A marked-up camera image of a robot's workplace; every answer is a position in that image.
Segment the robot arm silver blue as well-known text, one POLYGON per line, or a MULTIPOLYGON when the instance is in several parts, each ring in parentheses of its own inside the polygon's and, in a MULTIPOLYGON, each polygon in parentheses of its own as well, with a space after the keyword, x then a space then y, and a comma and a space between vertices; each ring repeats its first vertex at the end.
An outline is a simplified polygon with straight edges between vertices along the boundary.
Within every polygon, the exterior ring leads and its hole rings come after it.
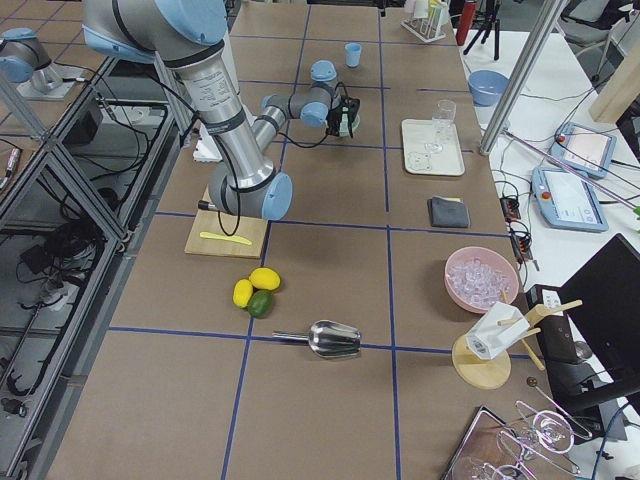
POLYGON ((30 28, 13 28, 1 34, 1 73, 26 99, 62 100, 82 72, 57 64, 30 28))
POLYGON ((328 60, 312 65, 307 91, 267 97, 261 114, 249 119, 223 60, 228 24, 221 1, 88 1, 83 30, 92 49, 136 63, 161 60, 182 81, 222 157, 208 185, 214 210, 283 218, 293 184, 265 154, 279 130, 299 119, 337 136, 359 122, 360 102, 328 60))

